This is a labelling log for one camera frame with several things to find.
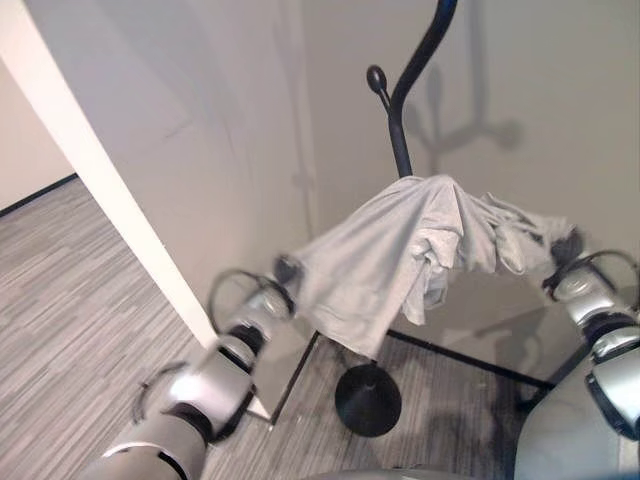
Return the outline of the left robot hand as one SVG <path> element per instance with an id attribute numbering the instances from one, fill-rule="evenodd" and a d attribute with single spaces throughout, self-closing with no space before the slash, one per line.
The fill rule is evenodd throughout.
<path id="1" fill-rule="evenodd" d="M 295 281 L 301 275 L 301 270 L 300 262 L 291 255 L 282 254 L 274 259 L 272 273 L 280 284 Z"/>

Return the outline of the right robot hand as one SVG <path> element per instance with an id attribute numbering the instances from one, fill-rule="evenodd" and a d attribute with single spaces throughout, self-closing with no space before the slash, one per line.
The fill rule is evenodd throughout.
<path id="1" fill-rule="evenodd" d="M 578 227 L 573 227 L 565 238 L 551 245 L 551 256 L 557 268 L 564 267 L 580 257 L 584 250 L 584 238 Z"/>

